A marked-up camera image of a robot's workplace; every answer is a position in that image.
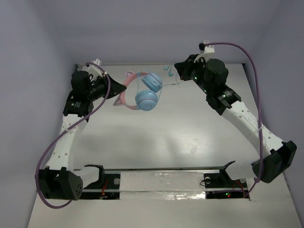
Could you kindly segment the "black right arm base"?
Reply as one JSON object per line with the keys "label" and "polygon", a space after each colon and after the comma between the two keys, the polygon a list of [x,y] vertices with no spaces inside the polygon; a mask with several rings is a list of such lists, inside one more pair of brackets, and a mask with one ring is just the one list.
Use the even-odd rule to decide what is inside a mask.
{"label": "black right arm base", "polygon": [[247,183],[241,183],[240,179],[232,180],[226,169],[235,161],[229,162],[219,169],[217,173],[204,174],[203,180],[200,181],[200,186],[204,187],[206,199],[248,199]]}

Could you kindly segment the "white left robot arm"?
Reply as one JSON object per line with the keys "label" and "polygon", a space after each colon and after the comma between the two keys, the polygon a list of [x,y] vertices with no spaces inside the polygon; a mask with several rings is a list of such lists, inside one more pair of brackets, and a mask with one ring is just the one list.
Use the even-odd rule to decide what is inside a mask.
{"label": "white left robot arm", "polygon": [[51,156],[42,169],[40,158],[36,168],[37,192],[43,202],[48,199],[71,202],[81,198],[86,187],[104,188],[107,185],[102,165],[87,164],[80,170],[74,169],[74,155],[79,136],[89,118],[98,108],[93,102],[99,98],[110,99],[126,90],[126,86],[114,81],[107,73],[93,74],[77,71],[71,77],[72,90],[66,100],[59,136],[52,142],[44,156]]}

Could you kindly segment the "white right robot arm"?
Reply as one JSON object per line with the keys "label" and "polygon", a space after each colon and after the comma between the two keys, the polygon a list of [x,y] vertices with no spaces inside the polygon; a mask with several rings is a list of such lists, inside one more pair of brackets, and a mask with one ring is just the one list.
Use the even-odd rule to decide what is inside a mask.
{"label": "white right robot arm", "polygon": [[235,166],[229,163],[225,172],[219,175],[223,186],[229,187],[237,179],[253,177],[271,183],[291,166],[296,144],[283,141],[259,123],[241,97],[227,86],[229,71],[224,62],[190,55],[184,62],[174,64],[174,67],[182,81],[192,80],[206,94],[208,105],[234,125],[260,156],[252,163]]}

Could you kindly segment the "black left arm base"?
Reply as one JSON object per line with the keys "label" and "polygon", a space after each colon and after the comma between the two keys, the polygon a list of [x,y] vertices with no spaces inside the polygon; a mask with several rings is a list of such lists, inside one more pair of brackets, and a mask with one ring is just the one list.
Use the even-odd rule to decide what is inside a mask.
{"label": "black left arm base", "polygon": [[85,165],[82,169],[73,170],[81,177],[81,200],[117,200],[120,198],[120,172],[105,171],[102,165]]}

